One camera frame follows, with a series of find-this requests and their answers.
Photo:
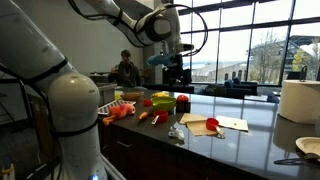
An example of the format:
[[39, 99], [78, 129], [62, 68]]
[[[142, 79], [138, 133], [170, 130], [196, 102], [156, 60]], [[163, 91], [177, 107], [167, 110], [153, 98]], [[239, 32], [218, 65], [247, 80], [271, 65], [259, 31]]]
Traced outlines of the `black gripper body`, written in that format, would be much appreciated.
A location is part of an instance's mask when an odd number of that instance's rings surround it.
[[173, 86], [177, 82], [183, 86], [191, 82], [191, 70], [183, 68], [181, 55], [173, 56], [171, 58], [171, 64], [163, 68], [163, 83]]

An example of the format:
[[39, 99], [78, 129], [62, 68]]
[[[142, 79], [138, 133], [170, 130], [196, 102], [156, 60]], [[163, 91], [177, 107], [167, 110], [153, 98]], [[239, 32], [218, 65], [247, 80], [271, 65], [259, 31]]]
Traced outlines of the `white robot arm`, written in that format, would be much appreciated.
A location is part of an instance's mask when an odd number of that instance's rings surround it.
[[[165, 56], [184, 50], [177, 6], [165, 3], [138, 20], [113, 0], [84, 0], [136, 47], [165, 42]], [[46, 95], [52, 135], [60, 145], [57, 180], [107, 180], [98, 135], [99, 89], [80, 74], [61, 51], [12, 0], [0, 0], [1, 70]]]

